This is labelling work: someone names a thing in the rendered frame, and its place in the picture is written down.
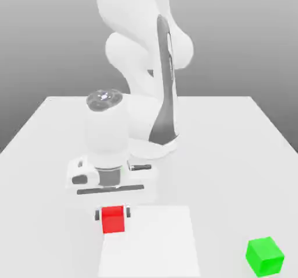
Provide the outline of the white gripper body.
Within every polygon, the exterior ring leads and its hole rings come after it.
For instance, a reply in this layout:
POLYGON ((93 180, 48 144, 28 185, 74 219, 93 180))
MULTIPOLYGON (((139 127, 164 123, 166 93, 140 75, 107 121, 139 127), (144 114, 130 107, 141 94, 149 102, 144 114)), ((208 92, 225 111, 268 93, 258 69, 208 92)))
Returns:
POLYGON ((66 203, 71 207, 99 207, 118 205, 142 205, 155 201, 157 193, 157 179, 145 178, 142 180, 132 179, 125 185, 143 184, 144 189, 116 192, 94 193, 78 195, 77 190, 85 188, 86 185, 73 185, 66 180, 66 203))

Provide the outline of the small red cube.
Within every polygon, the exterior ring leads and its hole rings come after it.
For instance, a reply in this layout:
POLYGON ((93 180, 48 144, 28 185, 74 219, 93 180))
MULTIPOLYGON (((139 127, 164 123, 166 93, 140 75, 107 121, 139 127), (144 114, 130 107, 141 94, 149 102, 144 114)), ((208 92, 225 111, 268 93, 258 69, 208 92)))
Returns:
POLYGON ((102 231, 104 234, 125 231, 125 214, 123 206, 110 206, 101 209, 102 231))

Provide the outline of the small green cube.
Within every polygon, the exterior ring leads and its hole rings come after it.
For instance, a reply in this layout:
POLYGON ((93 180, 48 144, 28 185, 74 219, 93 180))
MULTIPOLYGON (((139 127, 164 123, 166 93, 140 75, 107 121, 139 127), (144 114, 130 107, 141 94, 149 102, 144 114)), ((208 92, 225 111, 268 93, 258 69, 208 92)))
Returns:
POLYGON ((285 255, 272 237, 249 240, 246 261, 258 278, 280 273, 285 255))

